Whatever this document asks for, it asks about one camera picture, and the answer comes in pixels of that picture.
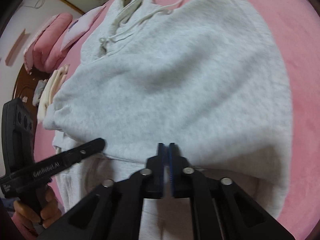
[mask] gray cloth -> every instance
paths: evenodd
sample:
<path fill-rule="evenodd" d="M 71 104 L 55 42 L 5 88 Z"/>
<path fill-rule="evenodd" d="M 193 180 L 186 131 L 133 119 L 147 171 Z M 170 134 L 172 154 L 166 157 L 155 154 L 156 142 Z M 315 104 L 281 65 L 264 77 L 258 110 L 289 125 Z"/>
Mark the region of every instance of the gray cloth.
<path fill-rule="evenodd" d="M 102 137 L 107 157 L 135 163 L 175 142 L 195 167 L 258 179 L 254 198 L 276 217 L 289 186 L 292 106 L 262 17 L 247 0 L 192 0 L 173 11 L 124 1 L 84 43 L 46 129 L 77 142 Z M 54 145 L 70 146 L 63 137 Z"/>
<path fill-rule="evenodd" d="M 39 80 L 35 92 L 33 94 L 32 105 L 37 106 L 40 102 L 41 94 L 47 84 L 47 80 Z"/>

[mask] bed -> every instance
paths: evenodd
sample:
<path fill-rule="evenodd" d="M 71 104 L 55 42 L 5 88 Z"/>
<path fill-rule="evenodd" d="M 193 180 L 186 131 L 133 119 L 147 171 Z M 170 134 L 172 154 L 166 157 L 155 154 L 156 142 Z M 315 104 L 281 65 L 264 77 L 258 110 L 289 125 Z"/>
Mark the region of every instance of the bed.
<path fill-rule="evenodd" d="M 160 5 L 176 0 L 155 0 Z M 285 61 L 290 78 L 293 105 L 293 143 L 290 191 L 278 221 L 297 240 L 308 237 L 320 219 L 320 18 L 317 0 L 249 0 L 268 24 L 276 44 Z M 102 22 L 113 0 L 95 21 L 91 29 L 71 48 L 60 64 L 70 64 L 69 78 L 80 63 L 80 49 L 84 41 Z M 17 77 L 13 97 L 30 97 L 37 81 L 48 75 L 32 70 L 29 75 L 22 66 Z M 27 107 L 36 117 L 36 108 L 27 102 Z M 35 160 L 39 161 L 55 154 L 51 147 L 54 131 L 36 128 L 34 149 Z M 59 190 L 55 180 L 51 183 L 58 198 Z M 308 237 L 317 239 L 315 230 Z"/>

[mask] human hand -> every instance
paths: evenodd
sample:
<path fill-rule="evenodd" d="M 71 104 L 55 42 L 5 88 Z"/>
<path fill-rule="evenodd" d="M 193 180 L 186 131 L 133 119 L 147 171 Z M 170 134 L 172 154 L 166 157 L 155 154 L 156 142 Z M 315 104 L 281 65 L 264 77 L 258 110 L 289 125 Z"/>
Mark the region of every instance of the human hand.
<path fill-rule="evenodd" d="M 52 223 L 61 217 L 61 211 L 58 208 L 58 201 L 51 187 L 48 187 L 45 192 L 45 200 L 47 205 L 41 210 L 40 215 L 43 219 L 43 227 L 48 228 Z M 20 222 L 28 229 L 33 229 L 32 223 L 39 223 L 40 217 L 29 206 L 21 201 L 15 201 L 13 207 L 16 216 Z"/>

